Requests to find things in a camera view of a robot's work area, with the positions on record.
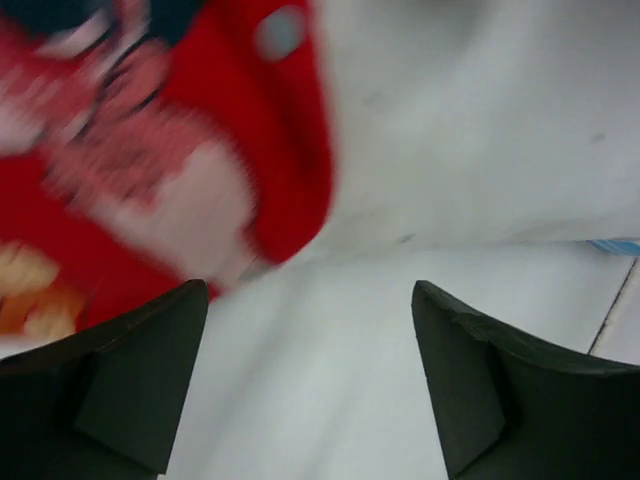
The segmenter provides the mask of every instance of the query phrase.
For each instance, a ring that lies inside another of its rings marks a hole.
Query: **floor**
[[[615,328],[603,321],[622,308],[623,285],[640,285],[632,265],[559,243],[284,268],[212,306],[167,478],[444,480],[411,319],[414,282],[615,357]],[[640,301],[625,305],[640,311]],[[635,342],[622,337],[622,356],[633,359]]]

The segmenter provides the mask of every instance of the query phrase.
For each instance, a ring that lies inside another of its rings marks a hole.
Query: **blue object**
[[[628,255],[640,257],[640,242],[628,240],[593,240],[591,242],[596,248],[614,255]]]

